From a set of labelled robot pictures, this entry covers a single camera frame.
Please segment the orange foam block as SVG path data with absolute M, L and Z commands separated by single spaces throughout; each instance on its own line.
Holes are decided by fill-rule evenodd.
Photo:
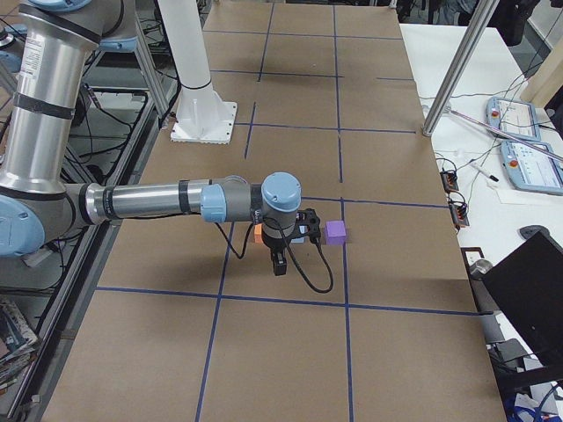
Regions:
M 253 226 L 253 238 L 256 244 L 262 244 L 262 224 L 256 224 Z

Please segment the purple foam block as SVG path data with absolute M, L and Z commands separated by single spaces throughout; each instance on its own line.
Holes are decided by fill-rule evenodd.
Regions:
M 325 223 L 325 242 L 328 245 L 343 245 L 347 241 L 347 229 L 342 220 Z

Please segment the lower orange connector box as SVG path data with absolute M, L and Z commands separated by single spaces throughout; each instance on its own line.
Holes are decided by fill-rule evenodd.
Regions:
M 467 228 L 470 226 L 468 219 L 468 207 L 464 201 L 450 200 L 449 209 L 452 222 L 456 229 Z

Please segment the orange connector box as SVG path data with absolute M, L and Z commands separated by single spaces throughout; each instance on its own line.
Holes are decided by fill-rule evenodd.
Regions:
M 468 207 L 464 201 L 450 200 L 449 209 L 452 222 L 456 229 L 467 228 L 470 226 L 468 219 Z
M 446 193 L 458 191 L 457 172 L 454 170 L 440 172 L 443 189 Z

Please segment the upper orange connector box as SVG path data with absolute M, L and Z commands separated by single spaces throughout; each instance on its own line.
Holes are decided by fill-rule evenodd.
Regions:
M 446 193 L 458 191 L 457 172 L 454 170 L 440 172 L 443 189 Z

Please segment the black marker pen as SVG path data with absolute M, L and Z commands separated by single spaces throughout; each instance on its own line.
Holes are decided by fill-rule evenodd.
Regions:
M 480 174 L 484 175 L 486 178 L 492 180 L 493 182 L 498 183 L 499 179 L 493 175 L 492 172 L 490 172 L 489 170 L 485 169 L 482 165 L 478 164 L 477 162 L 472 162 L 471 166 L 477 170 Z

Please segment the black laptop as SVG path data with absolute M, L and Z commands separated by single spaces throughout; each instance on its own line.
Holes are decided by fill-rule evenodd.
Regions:
M 545 365 L 562 362 L 562 247 L 541 232 L 488 271 L 483 283 Z

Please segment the lower teach pendant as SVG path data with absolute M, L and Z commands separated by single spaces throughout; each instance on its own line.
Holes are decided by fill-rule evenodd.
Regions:
M 539 150 L 553 152 L 545 142 L 531 149 L 520 142 L 501 142 L 502 164 L 513 187 L 520 191 L 562 195 L 562 162 Z

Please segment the teach pendant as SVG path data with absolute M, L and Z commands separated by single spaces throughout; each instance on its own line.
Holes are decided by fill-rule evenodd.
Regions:
M 545 142 L 531 149 L 520 142 L 501 142 L 502 164 L 513 187 L 520 191 L 562 195 L 562 162 L 539 150 L 553 152 Z
M 539 120 L 532 103 L 491 97 L 486 104 L 487 123 L 528 142 L 540 142 Z

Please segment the stack of magazines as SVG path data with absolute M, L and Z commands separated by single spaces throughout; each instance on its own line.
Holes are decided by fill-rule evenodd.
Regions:
M 18 305 L 1 296 L 1 394 L 16 382 L 18 374 L 33 360 L 38 336 Z

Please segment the upper teach pendant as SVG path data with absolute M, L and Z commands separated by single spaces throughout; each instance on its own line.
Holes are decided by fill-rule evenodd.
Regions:
M 532 103 L 491 97 L 486 104 L 487 123 L 528 142 L 540 142 L 539 120 Z

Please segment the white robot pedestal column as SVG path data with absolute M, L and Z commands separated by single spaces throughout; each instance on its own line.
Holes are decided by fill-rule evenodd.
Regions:
M 160 0 L 158 6 L 181 86 L 172 140 L 229 143 L 238 105 L 214 89 L 197 2 Z

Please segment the aluminium frame post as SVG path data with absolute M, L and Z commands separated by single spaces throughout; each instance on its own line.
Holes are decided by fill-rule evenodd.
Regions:
M 479 44 L 479 40 L 487 28 L 494 14 L 499 0 L 479 1 L 477 8 L 464 32 L 464 36 L 457 48 L 451 64 L 445 74 L 442 84 L 436 94 L 433 104 L 422 127 L 422 134 L 430 137 L 446 110 L 446 106 L 463 75 L 464 69 Z

